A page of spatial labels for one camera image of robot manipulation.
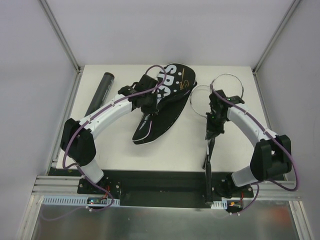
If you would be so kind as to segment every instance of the white tabletop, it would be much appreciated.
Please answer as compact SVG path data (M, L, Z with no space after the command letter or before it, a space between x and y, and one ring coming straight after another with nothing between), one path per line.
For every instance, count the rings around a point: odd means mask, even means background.
M138 82L149 65L86 65L71 112L71 118L84 117L105 72L114 74L115 80L108 96L112 99L118 90ZM236 75L244 86L243 100L249 111L266 126L251 68L248 66L190 66L198 85L209 85L223 73ZM155 69L150 76L159 72ZM227 96L241 94L240 83L232 76L221 76L214 82L216 90L223 89ZM199 87L192 96L194 108L209 111L209 90ZM96 139L96 160L103 170L190 171L202 172L207 143L206 119L193 112L189 101L174 125L156 141L135 145L132 136L141 120L139 109L121 117ZM246 167L253 154L253 146L232 122L224 125L225 134L216 138L211 165L213 172L234 172ZM57 168L62 168L64 151L60 151ZM73 160L68 158L67 165Z

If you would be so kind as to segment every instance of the white wall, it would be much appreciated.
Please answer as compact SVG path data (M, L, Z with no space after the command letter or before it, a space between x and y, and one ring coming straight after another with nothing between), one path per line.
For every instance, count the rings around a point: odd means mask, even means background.
M302 1L258 72L271 127L291 138L315 239L320 239L319 13L320 1Z
M75 70L36 0L1 1L0 36L0 239L13 240Z
M80 65L254 67L292 0L48 0Z

